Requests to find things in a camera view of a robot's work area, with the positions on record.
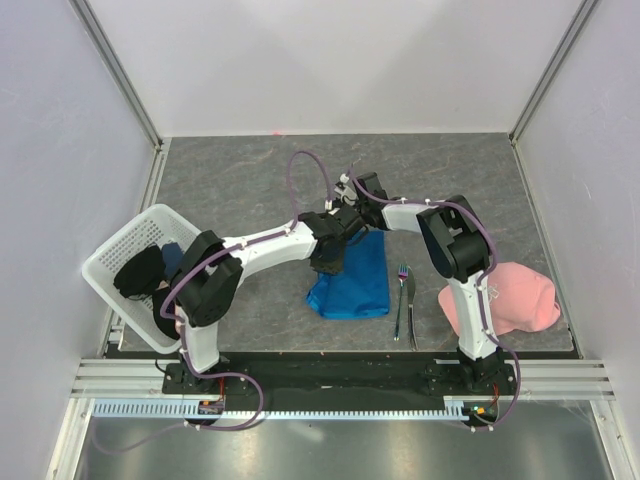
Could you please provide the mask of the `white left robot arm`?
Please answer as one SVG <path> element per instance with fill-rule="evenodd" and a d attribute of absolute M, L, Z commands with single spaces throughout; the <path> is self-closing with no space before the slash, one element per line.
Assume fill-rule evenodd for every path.
<path fill-rule="evenodd" d="M 185 382 L 208 393 L 219 382 L 217 323 L 248 277 L 291 261 L 308 260 L 318 273 L 343 270 L 344 253 L 365 222 L 356 209 L 306 212 L 256 234 L 220 238 L 208 230 L 184 253 L 160 315 L 178 325 Z"/>

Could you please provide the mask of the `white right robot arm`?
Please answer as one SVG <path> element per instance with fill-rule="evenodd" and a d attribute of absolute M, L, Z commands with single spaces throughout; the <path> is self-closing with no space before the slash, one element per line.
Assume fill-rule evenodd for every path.
<path fill-rule="evenodd" d="M 387 200 L 364 192 L 356 204 L 360 211 L 373 210 L 373 226 L 422 235 L 432 265 L 451 288 L 458 349 L 470 359 L 458 368 L 459 384 L 469 393 L 483 392 L 494 381 L 494 371 L 483 359 L 499 347 L 488 287 L 488 275 L 496 266 L 495 244 L 466 199 Z"/>

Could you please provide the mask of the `blue cloth napkin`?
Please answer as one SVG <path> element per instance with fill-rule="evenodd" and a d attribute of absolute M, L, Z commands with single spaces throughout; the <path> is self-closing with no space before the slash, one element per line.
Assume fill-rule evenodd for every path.
<path fill-rule="evenodd" d="M 344 270 L 321 273 L 306 303 L 328 320 L 364 320 L 382 317 L 391 309 L 384 233 L 373 231 L 347 246 Z"/>

